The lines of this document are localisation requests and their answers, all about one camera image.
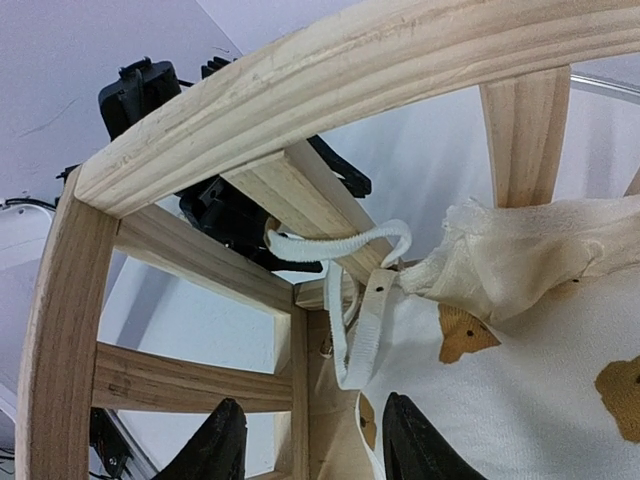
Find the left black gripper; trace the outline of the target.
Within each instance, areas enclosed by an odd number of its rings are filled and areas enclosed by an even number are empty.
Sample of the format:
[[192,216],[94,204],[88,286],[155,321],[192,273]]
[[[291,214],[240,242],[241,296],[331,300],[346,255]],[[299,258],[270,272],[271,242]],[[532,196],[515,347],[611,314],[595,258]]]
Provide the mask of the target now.
[[[336,174],[354,198],[372,193],[367,175],[340,156],[319,135],[307,142]],[[290,261],[276,257],[265,244],[270,215],[225,179],[206,179],[177,193],[179,207],[190,224],[270,272],[321,273],[319,261]]]

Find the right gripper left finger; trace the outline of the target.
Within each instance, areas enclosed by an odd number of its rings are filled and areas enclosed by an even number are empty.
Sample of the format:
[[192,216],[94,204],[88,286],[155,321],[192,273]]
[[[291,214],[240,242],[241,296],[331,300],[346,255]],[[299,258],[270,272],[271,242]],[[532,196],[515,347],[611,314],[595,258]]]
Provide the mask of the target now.
[[222,400],[157,480],[245,478],[246,416],[232,398]]

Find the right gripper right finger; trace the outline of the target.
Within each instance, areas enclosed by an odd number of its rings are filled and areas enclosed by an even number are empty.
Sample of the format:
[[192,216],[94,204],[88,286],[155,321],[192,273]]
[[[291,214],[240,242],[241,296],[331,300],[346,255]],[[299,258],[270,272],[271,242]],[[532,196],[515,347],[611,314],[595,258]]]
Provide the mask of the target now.
[[485,480],[407,396],[392,392],[383,413],[385,477],[390,480]]

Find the bear print cushion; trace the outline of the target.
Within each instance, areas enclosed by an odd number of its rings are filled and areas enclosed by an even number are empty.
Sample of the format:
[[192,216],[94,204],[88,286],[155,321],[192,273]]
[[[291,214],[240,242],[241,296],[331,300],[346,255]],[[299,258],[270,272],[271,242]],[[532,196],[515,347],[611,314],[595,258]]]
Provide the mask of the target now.
[[425,421],[451,479],[639,475],[639,200],[453,206],[441,245],[401,266],[408,226],[340,240],[268,231],[279,258],[324,261],[336,381],[357,392],[375,478],[390,403]]

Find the wooden pet bed frame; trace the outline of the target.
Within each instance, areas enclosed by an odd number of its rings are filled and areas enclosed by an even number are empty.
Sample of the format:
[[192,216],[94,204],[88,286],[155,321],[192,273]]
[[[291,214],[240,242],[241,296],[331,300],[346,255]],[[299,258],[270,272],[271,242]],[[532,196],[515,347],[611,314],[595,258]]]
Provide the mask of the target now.
[[[232,398],[246,417],[280,415],[272,478],[378,479],[358,394],[336,381],[327,263],[321,273],[270,272],[192,227],[175,194],[222,177],[270,215],[271,253],[271,230],[306,240],[362,234],[380,225],[307,139],[478,86],[488,208],[548,205],[571,65],[638,49],[635,1],[365,1],[238,59],[134,124],[70,174],[53,218],[21,360],[16,477],[87,478],[95,407],[209,417]],[[101,342],[117,250],[270,315],[276,370]]]

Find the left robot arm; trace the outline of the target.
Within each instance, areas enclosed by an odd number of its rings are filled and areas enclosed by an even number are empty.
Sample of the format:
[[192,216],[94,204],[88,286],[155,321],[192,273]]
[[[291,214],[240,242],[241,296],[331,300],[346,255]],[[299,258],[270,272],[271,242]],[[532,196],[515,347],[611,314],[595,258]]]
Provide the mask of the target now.
[[[98,94],[102,119],[112,140],[136,122],[179,95],[191,82],[178,79],[169,61],[145,57],[119,69],[119,79]],[[351,165],[320,136],[307,142],[340,178],[355,198],[371,194],[369,177]],[[179,208],[192,227],[225,247],[271,271],[320,273],[320,262],[293,262],[277,258],[263,239],[270,215],[255,201],[216,175],[175,194]]]

